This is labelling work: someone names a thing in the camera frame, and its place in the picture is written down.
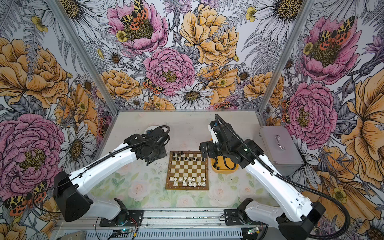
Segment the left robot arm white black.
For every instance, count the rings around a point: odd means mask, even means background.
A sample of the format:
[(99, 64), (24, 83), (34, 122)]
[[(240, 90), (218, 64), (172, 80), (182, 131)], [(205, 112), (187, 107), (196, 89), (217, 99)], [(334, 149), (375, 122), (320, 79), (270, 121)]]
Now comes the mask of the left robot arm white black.
[(103, 218), (116, 226), (125, 225), (129, 212), (121, 200), (103, 200), (89, 193), (105, 178), (136, 160), (143, 160), (149, 165), (165, 158), (170, 131), (170, 127), (165, 125), (152, 127), (144, 134), (126, 138), (116, 149), (86, 167), (57, 174), (53, 194), (64, 220), (73, 222), (82, 217)]

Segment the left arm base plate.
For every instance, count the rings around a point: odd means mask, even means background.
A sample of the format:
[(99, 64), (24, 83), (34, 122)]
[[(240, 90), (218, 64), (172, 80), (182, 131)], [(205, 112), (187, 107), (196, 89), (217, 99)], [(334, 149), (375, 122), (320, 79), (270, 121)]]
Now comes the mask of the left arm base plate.
[(143, 221), (144, 210), (124, 210), (121, 211), (114, 219), (100, 220), (100, 227), (140, 227)]

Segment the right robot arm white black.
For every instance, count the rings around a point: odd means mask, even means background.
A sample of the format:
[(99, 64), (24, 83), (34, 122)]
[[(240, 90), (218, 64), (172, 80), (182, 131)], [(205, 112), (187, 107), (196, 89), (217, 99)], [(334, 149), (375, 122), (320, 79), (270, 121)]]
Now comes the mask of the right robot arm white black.
[(278, 178), (279, 172), (253, 140), (243, 140), (219, 115), (210, 122), (211, 141), (202, 142), (204, 158), (229, 158), (253, 176), (278, 203), (278, 207), (261, 204), (252, 198), (238, 206), (240, 221), (248, 225), (260, 222), (279, 229), (287, 240), (306, 240), (325, 212), (291, 184)]

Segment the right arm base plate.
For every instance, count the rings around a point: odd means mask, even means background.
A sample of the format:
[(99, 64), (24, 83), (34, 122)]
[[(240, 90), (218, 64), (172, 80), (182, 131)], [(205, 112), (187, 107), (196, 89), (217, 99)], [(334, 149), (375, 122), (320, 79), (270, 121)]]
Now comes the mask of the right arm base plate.
[(261, 226), (265, 225), (260, 221), (252, 221), (245, 214), (240, 213), (238, 209), (224, 209), (224, 216), (221, 220), (226, 226)]

